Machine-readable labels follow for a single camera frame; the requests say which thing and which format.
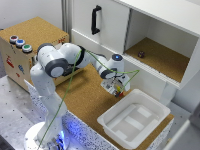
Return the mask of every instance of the cabinet handle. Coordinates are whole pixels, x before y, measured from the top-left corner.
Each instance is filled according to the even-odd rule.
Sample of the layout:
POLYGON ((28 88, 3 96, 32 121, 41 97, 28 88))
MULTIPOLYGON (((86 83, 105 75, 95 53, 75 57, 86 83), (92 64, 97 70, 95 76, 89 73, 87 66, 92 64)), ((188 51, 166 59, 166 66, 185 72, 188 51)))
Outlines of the cabinet handle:
POLYGON ((96 28, 96 19, 97 19, 96 12, 99 10, 101 10, 101 7, 97 5, 96 8, 94 8, 92 11, 92 27, 91 27, 91 29, 92 29, 93 35, 100 32, 100 30, 96 28))

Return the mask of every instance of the green cable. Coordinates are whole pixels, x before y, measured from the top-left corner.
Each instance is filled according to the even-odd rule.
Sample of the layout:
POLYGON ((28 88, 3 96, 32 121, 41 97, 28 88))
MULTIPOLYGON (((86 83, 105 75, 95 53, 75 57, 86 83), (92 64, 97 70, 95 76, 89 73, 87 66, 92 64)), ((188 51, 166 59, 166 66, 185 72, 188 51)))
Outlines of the green cable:
POLYGON ((130 71, 130 72, 118 72, 118 71, 111 70, 111 69, 109 69, 108 67, 106 67, 104 64, 102 64, 102 63, 96 58, 96 56, 94 56, 94 55, 92 54, 92 52, 90 52, 90 51, 88 51, 88 50, 86 50, 86 52, 89 53, 90 55, 92 55, 102 66, 104 66, 106 69, 108 69, 108 70, 110 70, 110 71, 112 71, 112 72, 115 72, 115 73, 124 73, 124 74, 136 72, 136 73, 125 83, 125 85, 122 87, 122 90, 121 90, 120 92, 123 92, 123 90, 124 90, 124 88, 126 87, 126 85, 133 79, 133 77, 135 77, 135 76, 140 72, 140 70, 134 70, 134 71, 130 71))
POLYGON ((63 102, 64 102, 64 99, 65 99, 65 97, 66 97, 66 95, 67 95, 67 93, 68 93, 68 91, 69 91, 69 87, 70 87, 70 85, 71 85, 72 78, 73 78, 73 76, 74 76, 74 70, 75 70, 75 67, 76 67, 76 62, 77 62, 77 60, 78 60, 78 57, 79 57, 81 51, 82 51, 82 50, 80 50, 79 53, 76 55, 76 61, 75 61, 75 64, 74 64, 74 66, 73 66, 72 76, 71 76, 71 78, 70 78, 69 85, 68 85, 68 87, 67 87, 67 90, 66 90, 66 92, 65 92, 65 95, 64 95, 63 98, 62 98, 62 102, 60 103, 59 108, 58 108, 58 110, 57 110, 55 116, 53 117, 53 120, 51 121, 51 123, 49 124, 49 126, 48 126, 46 132, 44 133, 44 136, 42 137, 42 140, 40 141, 40 145, 38 146, 38 149, 37 149, 37 150, 39 150, 39 148, 40 148, 40 146, 41 146, 41 144, 42 144, 42 142, 43 142, 43 140, 44 140, 44 137, 46 136, 47 132, 49 131, 49 128, 51 127, 51 125, 52 125, 52 123, 54 122, 56 116, 58 115, 58 112, 60 111, 60 108, 61 108, 61 106, 62 106, 62 104, 63 104, 63 102))

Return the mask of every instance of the brown box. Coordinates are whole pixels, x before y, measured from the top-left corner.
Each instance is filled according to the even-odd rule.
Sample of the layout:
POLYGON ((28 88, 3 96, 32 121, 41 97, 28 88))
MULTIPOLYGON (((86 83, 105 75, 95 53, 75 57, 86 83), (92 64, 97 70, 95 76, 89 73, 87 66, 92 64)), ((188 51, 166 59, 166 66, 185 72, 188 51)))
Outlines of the brown box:
MULTIPOLYGON (((61 42, 69 42, 69 35, 39 17, 0 31, 0 50, 7 75, 28 90, 24 79, 31 81, 30 69, 34 65, 34 56, 37 55, 38 47, 43 43, 52 43, 55 46, 61 42), (25 54, 22 49, 10 44, 9 39, 12 35, 25 40, 26 44, 32 46, 33 51, 25 54)), ((68 76, 59 77, 54 79, 54 83, 58 85, 68 78, 68 76)))

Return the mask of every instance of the white plastic bin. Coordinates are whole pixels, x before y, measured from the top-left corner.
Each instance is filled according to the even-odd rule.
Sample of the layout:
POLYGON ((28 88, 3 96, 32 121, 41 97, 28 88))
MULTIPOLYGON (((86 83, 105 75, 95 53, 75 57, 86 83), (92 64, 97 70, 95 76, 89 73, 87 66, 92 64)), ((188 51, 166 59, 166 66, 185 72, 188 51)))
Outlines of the white plastic bin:
POLYGON ((136 149, 169 113, 169 108, 135 89, 102 114, 98 122, 122 147, 136 149))

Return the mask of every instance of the robotic arm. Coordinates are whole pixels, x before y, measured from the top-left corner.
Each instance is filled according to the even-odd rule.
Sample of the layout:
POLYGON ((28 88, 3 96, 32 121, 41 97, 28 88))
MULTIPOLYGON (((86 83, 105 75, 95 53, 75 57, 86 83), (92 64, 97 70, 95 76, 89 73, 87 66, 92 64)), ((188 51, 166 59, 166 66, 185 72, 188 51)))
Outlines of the robotic arm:
MULTIPOLYGON (((42 141, 42 148, 50 149, 51 145, 55 145, 55 141, 61 136, 63 132, 62 116, 67 112, 67 107, 63 104, 60 111, 49 128, 46 136, 43 138, 50 122, 53 120, 62 99, 55 92, 55 85, 52 78, 65 76, 67 71, 74 66, 77 54, 81 51, 76 62, 77 68, 83 68, 89 63, 97 70, 103 80, 101 86, 110 94, 118 96, 124 87, 125 91, 130 89, 129 77, 124 72, 124 61, 121 55, 114 54, 112 58, 107 61, 103 55, 98 55, 86 51, 83 47, 74 44, 63 44, 59 50, 56 50, 53 45, 49 43, 42 44, 38 48, 37 64, 31 69, 31 79, 40 95, 40 99, 48 110, 44 126, 37 134, 36 141, 42 141)), ((66 149, 65 138, 62 139, 63 144, 58 145, 60 149, 66 149)))

